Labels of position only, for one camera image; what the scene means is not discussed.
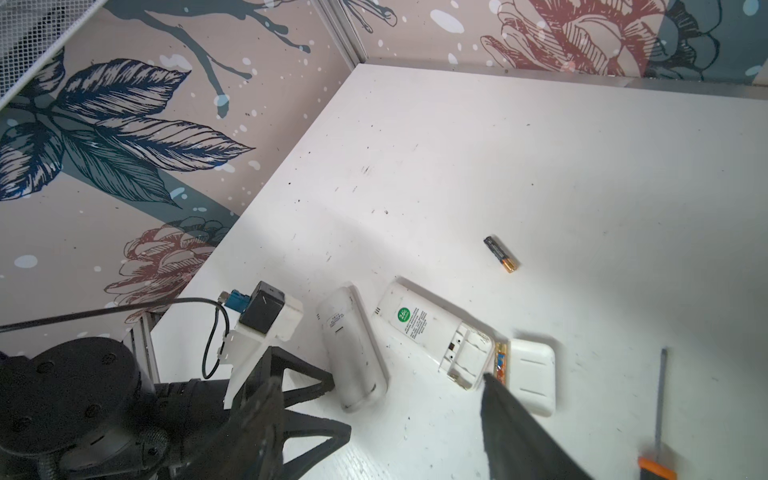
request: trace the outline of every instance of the wallpaper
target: wallpaper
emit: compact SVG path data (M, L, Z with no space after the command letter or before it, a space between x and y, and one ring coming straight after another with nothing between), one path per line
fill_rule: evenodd
M760 0L345 3L369 57L404 65L768 83Z
M108 2L0 111L2 322L177 296L347 75L305 0Z

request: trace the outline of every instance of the black and gold battery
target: black and gold battery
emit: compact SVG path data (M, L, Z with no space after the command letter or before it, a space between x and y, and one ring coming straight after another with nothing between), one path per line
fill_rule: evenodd
M509 273L514 272L518 269L518 266L515 265L515 262L512 261L511 258L509 258L509 255L502 250L502 248L496 243L496 240L493 240L492 237L486 237L485 240L483 240L483 243L488 245L488 248L491 252L493 252L494 255L496 255L496 258L498 258L498 261L504 265L504 268L507 269Z

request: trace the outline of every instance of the cable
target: cable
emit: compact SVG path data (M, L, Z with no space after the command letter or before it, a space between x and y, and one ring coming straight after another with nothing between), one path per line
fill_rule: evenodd
M214 340L214 333L216 332L216 327L219 324L219 312L221 311L222 315L224 316L224 337L225 338L227 337L227 335L230 334L230 316L227 315L227 311L224 309L224 305L222 305L217 301L203 298L200 296L192 296L188 298L176 298L172 300L158 300L157 302L134 303L132 305L113 306L111 308L89 310L87 312L68 313L67 315L50 316L44 319L29 320L28 322L11 323L10 325L1 325L0 333L13 332L15 330L28 329L36 326L53 325L55 323L68 322L70 320L107 315L109 313L130 312L132 310L149 309L157 306L174 305L175 303L208 303L216 307L216 315L214 317L214 327L210 331L210 335L208 336L208 342L205 344L205 355L203 357L203 378L208 380L211 376L213 376L213 374L219 368L219 360L217 359L216 365L214 365L210 373L205 373L206 357L208 357L208 350L210 349L211 342L213 342Z

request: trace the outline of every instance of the table surface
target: table surface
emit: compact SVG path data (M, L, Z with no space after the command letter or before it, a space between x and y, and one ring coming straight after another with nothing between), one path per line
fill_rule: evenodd
M557 412L537 420L595 478L638 476L668 346L666 461L681 478L761 478L766 151L765 101L359 65L182 296L267 281L305 308L283 348L327 369L316 304L351 282L370 316L388 283L411 282L555 348ZM164 381L200 377L212 316L165 314ZM372 329L389 391L355 414L333 392L296 407L353 428L305 478L487 478L482 391Z

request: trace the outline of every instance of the leaf illustration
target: leaf illustration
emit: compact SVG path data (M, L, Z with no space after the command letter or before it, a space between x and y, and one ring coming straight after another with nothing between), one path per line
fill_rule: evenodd
M188 74L119 58L72 75L57 105L95 120L158 114Z
M61 140L39 123L20 124L0 137L0 200L40 191L61 170Z
M20 95L34 98L43 94L49 94L58 88L61 81L64 80L64 76L64 48L62 47L26 84Z
M99 134L113 145L165 170L207 170L253 150L205 125L156 118L112 118Z
M176 205L155 166L110 145L95 131L65 131L64 143L72 163L99 190L125 200Z

